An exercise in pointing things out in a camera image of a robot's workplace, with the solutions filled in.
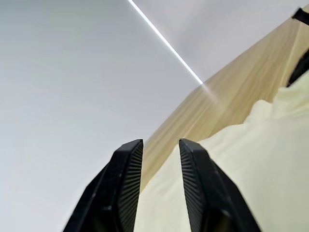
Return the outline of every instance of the pale yellow cloth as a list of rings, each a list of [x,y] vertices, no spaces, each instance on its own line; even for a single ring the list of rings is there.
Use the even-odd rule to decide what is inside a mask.
[[[257,101],[241,125],[199,142],[264,232],[309,231],[309,73]],[[135,232],[190,232],[179,148],[140,195]]]

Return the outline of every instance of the white ceiling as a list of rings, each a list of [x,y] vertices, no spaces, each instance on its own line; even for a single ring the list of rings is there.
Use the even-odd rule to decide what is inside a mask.
[[[309,0],[133,0],[207,80]]]

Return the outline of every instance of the white wall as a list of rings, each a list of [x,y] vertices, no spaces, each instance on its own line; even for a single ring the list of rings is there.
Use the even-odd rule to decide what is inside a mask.
[[[0,231],[61,231],[197,86],[126,0],[0,1]]]
[[[133,0],[206,81],[308,0]]]

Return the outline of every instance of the black strap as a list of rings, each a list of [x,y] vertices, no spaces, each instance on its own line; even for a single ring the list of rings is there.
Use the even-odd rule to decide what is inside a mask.
[[[292,16],[292,19],[296,19],[300,22],[303,22],[307,25],[309,25],[309,14],[307,12],[304,12],[303,9],[299,8],[295,15]]]

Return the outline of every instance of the wood grain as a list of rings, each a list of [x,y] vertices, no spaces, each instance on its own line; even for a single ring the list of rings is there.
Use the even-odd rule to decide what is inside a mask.
[[[146,142],[141,190],[180,138],[206,139],[241,124],[257,100],[271,102],[308,48],[309,26],[288,19],[195,89]]]

